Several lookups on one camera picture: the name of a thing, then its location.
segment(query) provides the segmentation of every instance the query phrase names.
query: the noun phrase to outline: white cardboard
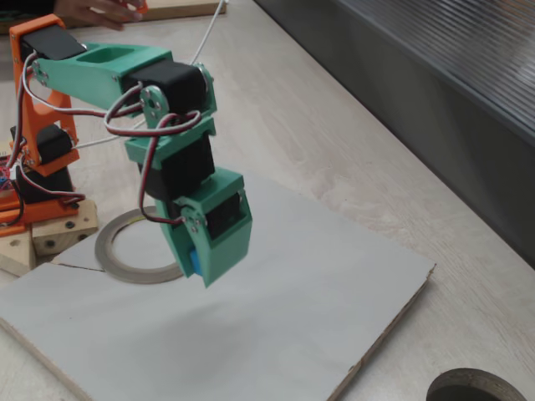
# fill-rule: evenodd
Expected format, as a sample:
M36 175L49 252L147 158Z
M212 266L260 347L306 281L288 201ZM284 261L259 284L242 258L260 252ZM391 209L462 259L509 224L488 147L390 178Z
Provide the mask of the white cardboard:
M95 401L329 398L434 263L269 181L246 188L249 255L209 289L47 264L0 292L0 321ZM132 250L164 241L143 233ZM93 244L59 259L98 268Z

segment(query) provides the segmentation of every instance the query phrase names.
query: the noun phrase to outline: table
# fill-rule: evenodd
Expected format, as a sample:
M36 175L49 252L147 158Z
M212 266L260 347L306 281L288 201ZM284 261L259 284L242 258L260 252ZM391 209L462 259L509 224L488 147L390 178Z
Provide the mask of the table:
M187 60L207 23L193 18L75 35L160 45ZM0 47L7 137L15 102L5 39ZM318 199L437 262L430 285L344 399L424 400L439 373L461 367L490 371L535 398L533 269L252 0L232 0L201 61L216 79L218 164L255 171ZM78 122L82 142L106 136L97 119ZM139 174L120 140L80 152L70 168L73 180L96 201L101 223L134 208ZM0 287L13 279L0 272ZM0 331L0 401L35 399L75 400Z

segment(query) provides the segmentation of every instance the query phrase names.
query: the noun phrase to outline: wooden base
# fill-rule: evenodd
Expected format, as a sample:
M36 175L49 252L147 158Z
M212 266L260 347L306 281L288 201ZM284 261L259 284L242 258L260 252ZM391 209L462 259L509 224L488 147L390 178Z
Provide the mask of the wooden base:
M35 268L30 230L0 238L0 268L19 277Z
M23 276L36 267L36 256L55 255L98 230L96 205L92 200L79 203L76 216L34 223L20 234L0 237L0 269Z
M79 203L78 215L33 224L33 246L37 256L55 255L79 243L99 226L97 208L92 200Z

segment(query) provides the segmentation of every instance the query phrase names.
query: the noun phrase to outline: cable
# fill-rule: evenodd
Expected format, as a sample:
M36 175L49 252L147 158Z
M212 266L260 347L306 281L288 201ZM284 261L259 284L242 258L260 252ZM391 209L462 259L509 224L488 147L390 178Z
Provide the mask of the cable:
M8 169L11 169L15 164L15 160L18 158L18 154L21 149L21 138L23 135L23 100L24 100L24 77L26 71L28 71L29 58L26 58L24 61L23 71L20 74L18 80L18 92L17 92L17 125L15 126L15 137L13 138L13 151L9 156L9 161L6 164Z
M206 41L208 40L208 37L210 36L212 29L214 28L214 24L216 23L217 16L221 12L224 3L225 3L225 0L220 0L219 5L216 8L216 12L214 13L214 16L212 17L210 21L210 25L208 25L208 29L206 30L206 33L204 34L204 38L202 38L201 44L199 45L199 48L195 52L195 56L193 56L193 58L191 59L190 64L194 64L199 58L199 55L204 49L204 45L206 44Z
M163 119L160 120L156 128L160 129L160 128L165 127L173 119L176 119L177 117L178 117L177 114L168 114L167 116L165 116ZM148 221L152 221L154 223L161 223L161 224L171 224L173 226L176 226L186 221L186 219L183 216L180 216L176 218L175 220L150 216L149 214L145 212L145 207L143 206L143 200L145 199L145 188L146 188L146 183L147 183L147 176L149 175L149 170L152 166L152 160L154 159L154 153L156 151L156 148L158 147L159 140L160 140L159 136L151 138L150 143L149 143L149 148L147 149L146 154L145 154L145 161L143 163L143 168L141 169L141 184L140 184L140 191L139 191L139 197L138 197L139 208L140 208L141 214Z
M19 223L21 221L21 219L23 218L23 216L24 216L24 200L23 200L23 196L20 193L20 189L18 188L17 182L12 180L11 181L11 187L13 188L15 193L17 194L17 198L18 198L18 215L13 220L11 220L11 221L9 221L7 223L0 223L0 227L14 226L15 224Z
M84 194L80 194L78 192L69 192L65 190L47 190L46 188L42 187L39 184L36 184L33 182L24 171L24 156L20 158L18 162L18 166L20 167L20 174L24 178L26 182L28 182L33 188L37 188L38 190L41 190L45 194L53 195L53 196L60 196L60 197L67 197L70 198L64 202L65 205L71 205L73 203L77 203L80 201L83 201L85 199Z
M130 127L130 129L138 129L139 127L141 127L143 124L145 123L145 120L141 120L137 123L135 123L134 125L132 125ZM73 149L83 149L83 148L89 148L91 146L95 146L95 145L101 145L101 144L105 144L107 142L111 142L112 140L118 140L120 139L121 137L120 136L117 136L117 135L110 135L108 138L103 138L102 140L94 140L92 142L88 142L86 144L81 144L81 145L76 145Z
M187 118L187 121L185 123L179 124L179 125L173 125L171 127L165 126L158 126L155 129L128 129L128 128L119 128L114 127L110 124L110 121L115 118L117 115L116 113L118 110L123 106L123 104L126 102L126 100L133 96L134 94L138 94L143 89L143 84L139 82L136 86L133 86L132 88L128 89L124 94L122 94L110 107L108 112L106 113L106 116L104 117L104 126L106 129L113 135L118 136L129 136L129 137L156 137L156 136L167 136L167 135L176 135L181 134L182 132L185 132L191 128L193 128L195 125L197 125L202 118L202 114L200 111L190 111L186 113L185 117Z

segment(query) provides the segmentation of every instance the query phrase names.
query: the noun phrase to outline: cardboard edge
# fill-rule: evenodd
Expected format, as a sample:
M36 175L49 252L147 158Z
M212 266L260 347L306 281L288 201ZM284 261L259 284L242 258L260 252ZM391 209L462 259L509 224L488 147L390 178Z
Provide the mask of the cardboard edge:
M17 340L31 355L44 365L71 393L81 401L94 401L68 374L58 368L53 361L48 359L35 347L31 341L24 337L18 330L0 317L0 327Z
M374 344L368 349L368 351L364 354L364 356L355 364L353 365L347 374L347 376L342 380L342 382L338 385L338 387L333 391L333 393L327 398L327 401L336 401L344 392L344 390L348 387L348 385L351 383L351 381L355 378L358 372L360 372L360 369L369 361L371 356L374 354L374 352L377 350L377 348L380 347L380 345L383 343L383 341L387 338L387 336L390 334L392 329L401 321L401 319L405 316L405 314L409 311L410 307L415 303L415 300L418 298L418 296L422 293L425 286L429 282L433 272L435 271L436 265L434 265L431 270L427 273L427 277L425 278L423 284L420 286L418 291L409 299L409 301L403 306L400 313L397 314L397 316L394 318L392 322L386 327L386 329L381 333L381 335L375 340Z

